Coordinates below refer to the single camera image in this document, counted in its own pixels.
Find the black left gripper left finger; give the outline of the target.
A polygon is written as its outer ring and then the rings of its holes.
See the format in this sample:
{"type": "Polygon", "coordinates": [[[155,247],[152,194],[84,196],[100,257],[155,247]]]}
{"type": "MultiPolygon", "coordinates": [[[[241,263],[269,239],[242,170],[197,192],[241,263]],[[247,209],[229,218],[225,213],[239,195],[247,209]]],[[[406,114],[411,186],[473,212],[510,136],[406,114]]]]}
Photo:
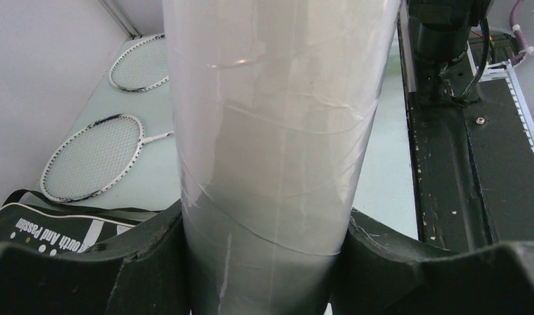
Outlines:
{"type": "Polygon", "coordinates": [[[181,203],[82,253],[0,241],[0,314],[189,314],[181,203]]]}

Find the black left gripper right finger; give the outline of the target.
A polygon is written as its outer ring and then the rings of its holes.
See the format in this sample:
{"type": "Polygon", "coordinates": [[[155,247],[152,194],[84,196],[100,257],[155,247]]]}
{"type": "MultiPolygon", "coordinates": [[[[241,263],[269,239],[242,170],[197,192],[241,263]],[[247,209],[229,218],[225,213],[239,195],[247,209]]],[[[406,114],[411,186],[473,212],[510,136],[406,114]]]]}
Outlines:
{"type": "Polygon", "coordinates": [[[456,253],[353,210],[330,302],[334,314],[534,314],[534,241],[456,253]]]}

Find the white shuttlecock tube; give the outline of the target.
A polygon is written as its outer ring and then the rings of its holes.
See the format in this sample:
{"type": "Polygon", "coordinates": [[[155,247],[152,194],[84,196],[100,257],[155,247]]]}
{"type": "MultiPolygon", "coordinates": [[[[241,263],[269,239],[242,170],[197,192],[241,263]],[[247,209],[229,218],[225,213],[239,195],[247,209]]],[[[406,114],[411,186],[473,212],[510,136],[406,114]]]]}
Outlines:
{"type": "Polygon", "coordinates": [[[400,1],[164,1],[193,314],[322,314],[400,1]]]}

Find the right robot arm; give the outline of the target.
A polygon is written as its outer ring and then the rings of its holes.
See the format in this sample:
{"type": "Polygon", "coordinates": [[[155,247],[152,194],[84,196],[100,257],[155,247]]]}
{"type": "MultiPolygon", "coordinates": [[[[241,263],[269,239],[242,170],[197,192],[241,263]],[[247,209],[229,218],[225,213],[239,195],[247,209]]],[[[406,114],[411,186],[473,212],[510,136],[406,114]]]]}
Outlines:
{"type": "Polygon", "coordinates": [[[418,27],[414,65],[422,105],[465,108],[476,103],[470,95],[483,75],[491,50],[487,15],[492,6],[492,1],[407,1],[409,18],[418,27]],[[483,35],[481,62],[467,86],[453,95],[445,73],[467,55],[468,38],[476,26],[483,35]]]}

